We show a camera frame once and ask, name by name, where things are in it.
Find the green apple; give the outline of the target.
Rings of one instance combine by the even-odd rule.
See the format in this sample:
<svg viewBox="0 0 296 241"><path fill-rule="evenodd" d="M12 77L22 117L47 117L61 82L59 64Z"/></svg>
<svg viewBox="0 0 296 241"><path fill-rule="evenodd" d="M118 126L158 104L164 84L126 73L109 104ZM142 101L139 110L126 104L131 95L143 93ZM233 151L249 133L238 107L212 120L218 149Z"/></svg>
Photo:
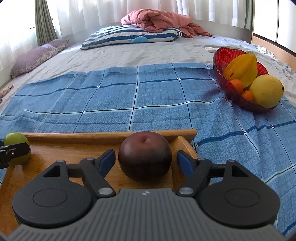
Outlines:
<svg viewBox="0 0 296 241"><path fill-rule="evenodd" d="M6 163L22 165L31 156L31 148L28 139L19 132L8 133L4 138L5 155L3 160Z"/></svg>

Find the dark purple plum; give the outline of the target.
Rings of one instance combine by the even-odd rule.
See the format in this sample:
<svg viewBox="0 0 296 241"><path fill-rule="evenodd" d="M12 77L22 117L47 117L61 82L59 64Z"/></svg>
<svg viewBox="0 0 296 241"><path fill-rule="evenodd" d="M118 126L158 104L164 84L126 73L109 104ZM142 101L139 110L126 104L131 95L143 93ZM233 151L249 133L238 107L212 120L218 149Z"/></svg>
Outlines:
<svg viewBox="0 0 296 241"><path fill-rule="evenodd" d="M118 151L123 173L135 181L156 181L166 175L173 154L169 142L159 133L136 132L125 138Z"/></svg>

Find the wooden serving tray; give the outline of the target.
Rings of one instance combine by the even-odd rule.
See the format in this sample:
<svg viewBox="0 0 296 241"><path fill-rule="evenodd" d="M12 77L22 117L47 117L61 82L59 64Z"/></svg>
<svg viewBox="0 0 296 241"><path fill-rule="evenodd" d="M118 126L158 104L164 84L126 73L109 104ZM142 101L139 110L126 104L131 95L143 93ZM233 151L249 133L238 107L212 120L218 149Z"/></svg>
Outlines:
<svg viewBox="0 0 296 241"><path fill-rule="evenodd" d="M172 188L176 190L185 180L176 162L176 154L182 150L196 159L191 142L197 134L195 129L159 131L170 143L173 160L170 170L160 180L137 182L128 178L118 163L106 176L106 181L115 191L121 188ZM14 194L55 161L78 164L82 159L97 158L108 149L116 152L130 132L119 133L26 133L31 144L31 157L23 165L10 164L1 185L1 232L9 235L18 223L11 206Z"/></svg>

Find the blue plaid blanket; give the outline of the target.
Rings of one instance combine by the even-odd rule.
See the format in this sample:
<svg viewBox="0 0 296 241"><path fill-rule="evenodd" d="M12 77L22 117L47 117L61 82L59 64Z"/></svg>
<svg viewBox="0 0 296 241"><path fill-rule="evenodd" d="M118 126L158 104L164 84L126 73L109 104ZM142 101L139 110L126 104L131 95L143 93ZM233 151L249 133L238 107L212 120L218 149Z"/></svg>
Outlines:
<svg viewBox="0 0 296 241"><path fill-rule="evenodd" d="M295 107L262 114L227 100L211 65L169 63L69 72L23 86L1 111L10 132L93 133L194 128L192 146L233 159L280 197L276 227L295 231Z"/></svg>

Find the small orange in bowl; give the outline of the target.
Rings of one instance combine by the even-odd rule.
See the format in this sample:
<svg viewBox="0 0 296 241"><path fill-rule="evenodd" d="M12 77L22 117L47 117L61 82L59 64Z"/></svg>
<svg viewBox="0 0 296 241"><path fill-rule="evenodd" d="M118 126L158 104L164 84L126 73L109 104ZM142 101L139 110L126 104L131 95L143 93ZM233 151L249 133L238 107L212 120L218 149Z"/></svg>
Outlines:
<svg viewBox="0 0 296 241"><path fill-rule="evenodd" d="M234 86L235 90L241 94L244 90L243 83L239 79L233 79L230 81L230 83Z"/></svg>
<svg viewBox="0 0 296 241"><path fill-rule="evenodd" d="M250 102L253 101L253 94L249 90L243 90L243 92L241 92L240 95L242 98L244 98L247 101L250 101Z"/></svg>

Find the purple pillow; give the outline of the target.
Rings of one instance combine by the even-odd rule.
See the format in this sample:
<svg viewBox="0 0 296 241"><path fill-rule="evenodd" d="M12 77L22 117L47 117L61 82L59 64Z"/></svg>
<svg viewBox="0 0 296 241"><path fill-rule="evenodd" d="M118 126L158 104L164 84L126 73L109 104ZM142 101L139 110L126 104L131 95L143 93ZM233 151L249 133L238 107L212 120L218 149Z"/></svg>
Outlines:
<svg viewBox="0 0 296 241"><path fill-rule="evenodd" d="M68 42L69 40L52 40L21 55L11 69L11 78L31 72L42 63L63 51L67 47Z"/></svg>

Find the red glass fruit bowl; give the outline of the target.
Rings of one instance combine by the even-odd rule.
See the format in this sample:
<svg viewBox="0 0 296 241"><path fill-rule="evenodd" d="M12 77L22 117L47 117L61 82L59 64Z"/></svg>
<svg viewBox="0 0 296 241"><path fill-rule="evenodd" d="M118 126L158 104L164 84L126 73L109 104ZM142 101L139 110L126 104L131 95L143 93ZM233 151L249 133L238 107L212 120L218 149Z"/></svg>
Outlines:
<svg viewBox="0 0 296 241"><path fill-rule="evenodd" d="M249 87L255 78L268 75L267 69L254 54L227 47L219 48L213 57L213 69L216 79L225 91L227 99L240 108L253 113L265 113L273 106L262 106L255 102Z"/></svg>

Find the yellow pear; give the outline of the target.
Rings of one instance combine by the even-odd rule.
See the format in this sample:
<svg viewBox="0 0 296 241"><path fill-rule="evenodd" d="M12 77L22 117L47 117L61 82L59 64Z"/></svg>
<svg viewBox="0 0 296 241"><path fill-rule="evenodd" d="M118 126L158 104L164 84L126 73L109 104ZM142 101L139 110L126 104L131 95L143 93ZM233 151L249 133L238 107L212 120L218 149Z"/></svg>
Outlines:
<svg viewBox="0 0 296 241"><path fill-rule="evenodd" d="M273 108L282 98L284 87L279 79L265 74L255 78L249 90L255 103L264 108Z"/></svg>

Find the yellow starfruit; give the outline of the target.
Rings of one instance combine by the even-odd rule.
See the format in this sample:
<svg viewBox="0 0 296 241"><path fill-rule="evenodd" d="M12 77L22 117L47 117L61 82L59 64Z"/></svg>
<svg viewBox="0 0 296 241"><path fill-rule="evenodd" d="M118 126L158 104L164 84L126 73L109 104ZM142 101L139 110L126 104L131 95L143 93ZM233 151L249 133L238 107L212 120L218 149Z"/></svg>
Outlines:
<svg viewBox="0 0 296 241"><path fill-rule="evenodd" d="M230 80L239 79L247 88L258 74L257 57L254 54L242 54L234 58L224 69L223 76Z"/></svg>

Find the grey bed sheet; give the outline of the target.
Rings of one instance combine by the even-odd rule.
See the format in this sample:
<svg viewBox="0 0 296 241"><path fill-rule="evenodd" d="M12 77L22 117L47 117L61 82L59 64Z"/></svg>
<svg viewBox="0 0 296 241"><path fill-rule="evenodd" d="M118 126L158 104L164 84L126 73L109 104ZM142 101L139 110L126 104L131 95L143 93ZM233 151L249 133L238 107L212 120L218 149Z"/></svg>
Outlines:
<svg viewBox="0 0 296 241"><path fill-rule="evenodd" d="M110 67L134 67L150 64L199 62L211 64L213 54L207 47L230 47L253 52L269 74L277 77L285 88L285 97L295 105L295 71L280 60L260 53L255 45L243 40L214 36L178 38L173 42L110 45L90 50L81 50L73 45L55 55L33 71L18 76L10 82L13 89L4 97L1 110L27 83L57 77L67 72L90 72Z"/></svg>

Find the green curtain left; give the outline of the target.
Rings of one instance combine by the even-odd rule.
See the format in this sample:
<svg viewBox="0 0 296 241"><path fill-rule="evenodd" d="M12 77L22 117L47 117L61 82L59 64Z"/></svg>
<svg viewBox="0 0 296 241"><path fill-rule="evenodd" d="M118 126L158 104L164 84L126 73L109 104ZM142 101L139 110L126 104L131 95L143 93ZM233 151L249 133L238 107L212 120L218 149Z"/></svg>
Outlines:
<svg viewBox="0 0 296 241"><path fill-rule="evenodd" d="M35 29L38 46L57 39L46 0L35 0Z"/></svg>

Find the green curtain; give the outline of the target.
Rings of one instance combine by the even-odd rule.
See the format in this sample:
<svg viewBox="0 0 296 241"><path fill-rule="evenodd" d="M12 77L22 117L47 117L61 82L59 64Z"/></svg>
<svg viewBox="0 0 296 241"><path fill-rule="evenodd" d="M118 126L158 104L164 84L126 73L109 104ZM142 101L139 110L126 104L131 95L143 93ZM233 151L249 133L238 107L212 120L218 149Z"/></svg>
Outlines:
<svg viewBox="0 0 296 241"><path fill-rule="evenodd" d="M254 0L246 0L246 16L244 28L253 31Z"/></svg>
<svg viewBox="0 0 296 241"><path fill-rule="evenodd" d="M57 39L46 0L35 0L35 29L38 46Z"/></svg>

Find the white clothes at right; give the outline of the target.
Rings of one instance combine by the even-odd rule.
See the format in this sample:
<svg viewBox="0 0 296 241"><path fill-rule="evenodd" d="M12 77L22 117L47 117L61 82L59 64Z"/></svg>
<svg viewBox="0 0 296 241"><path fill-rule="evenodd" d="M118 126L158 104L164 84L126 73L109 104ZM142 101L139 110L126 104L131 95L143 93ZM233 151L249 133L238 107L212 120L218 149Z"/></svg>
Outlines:
<svg viewBox="0 0 296 241"><path fill-rule="evenodd" d="M267 48L264 46L257 45L257 51L261 54L268 56L269 58L271 58L274 61L276 60L276 57L274 56L274 54L272 52L268 51Z"/></svg>

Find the blue striped pillow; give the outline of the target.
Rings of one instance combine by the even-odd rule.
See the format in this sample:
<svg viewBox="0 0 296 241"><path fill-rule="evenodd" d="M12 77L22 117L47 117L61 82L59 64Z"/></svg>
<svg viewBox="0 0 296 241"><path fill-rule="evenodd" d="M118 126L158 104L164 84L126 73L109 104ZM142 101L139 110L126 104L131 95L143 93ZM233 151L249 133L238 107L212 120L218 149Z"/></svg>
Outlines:
<svg viewBox="0 0 296 241"><path fill-rule="evenodd" d="M109 26L91 34L81 45L88 50L108 45L173 42L182 37L182 31L175 28L163 32L152 33L133 25Z"/></svg>

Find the pink crumpled quilt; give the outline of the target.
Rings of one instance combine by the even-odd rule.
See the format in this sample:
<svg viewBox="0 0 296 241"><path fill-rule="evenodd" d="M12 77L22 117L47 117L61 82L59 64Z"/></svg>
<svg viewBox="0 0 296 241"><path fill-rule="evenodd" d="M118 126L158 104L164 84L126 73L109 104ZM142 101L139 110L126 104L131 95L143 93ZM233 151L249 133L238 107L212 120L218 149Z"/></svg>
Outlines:
<svg viewBox="0 0 296 241"><path fill-rule="evenodd" d="M151 33L160 33L165 29L176 28L181 30L183 37L191 38L196 35L211 37L209 32L193 22L189 16L156 9L132 11L124 16L120 23L122 25L138 26Z"/></svg>

